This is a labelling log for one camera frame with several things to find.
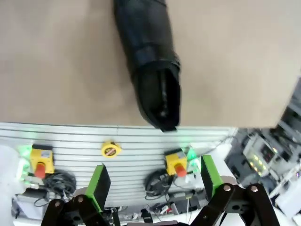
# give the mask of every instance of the yellow tape measure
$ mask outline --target yellow tape measure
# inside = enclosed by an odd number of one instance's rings
[[[102,155],[106,158],[115,158],[121,152],[121,147],[112,142],[105,142],[102,146]]]

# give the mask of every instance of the white slatted panel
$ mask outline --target white slatted panel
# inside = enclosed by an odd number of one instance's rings
[[[95,166],[104,163],[111,178],[106,206],[147,204],[144,180],[164,168],[164,151],[188,144],[202,154],[215,147],[232,128],[179,128],[162,133],[151,127],[53,126],[0,123],[0,143],[19,145],[45,144],[54,147],[55,167],[74,173],[77,187],[87,186]],[[101,155],[102,144],[114,140],[122,152],[113,159]],[[180,190],[172,185],[171,191]],[[164,197],[152,201],[163,202]]]

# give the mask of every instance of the beige tabletop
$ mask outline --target beige tabletop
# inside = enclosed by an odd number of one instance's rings
[[[0,121],[147,125],[113,0],[0,1]],[[300,0],[168,0],[181,125],[274,126],[301,68]]]

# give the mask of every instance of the black leather shoe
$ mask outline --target black leather shoe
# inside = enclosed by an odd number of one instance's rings
[[[180,121],[180,61],[165,0],[114,0],[114,14],[141,115],[156,128]]]

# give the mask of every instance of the red button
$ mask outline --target red button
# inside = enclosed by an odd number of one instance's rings
[[[46,166],[44,163],[42,162],[39,162],[37,164],[37,167],[36,167],[36,171],[34,172],[34,175],[38,178],[41,178],[41,179],[44,179],[45,176],[46,176]]]
[[[182,164],[176,164],[174,169],[178,177],[184,177],[187,175],[186,169],[182,166]]]

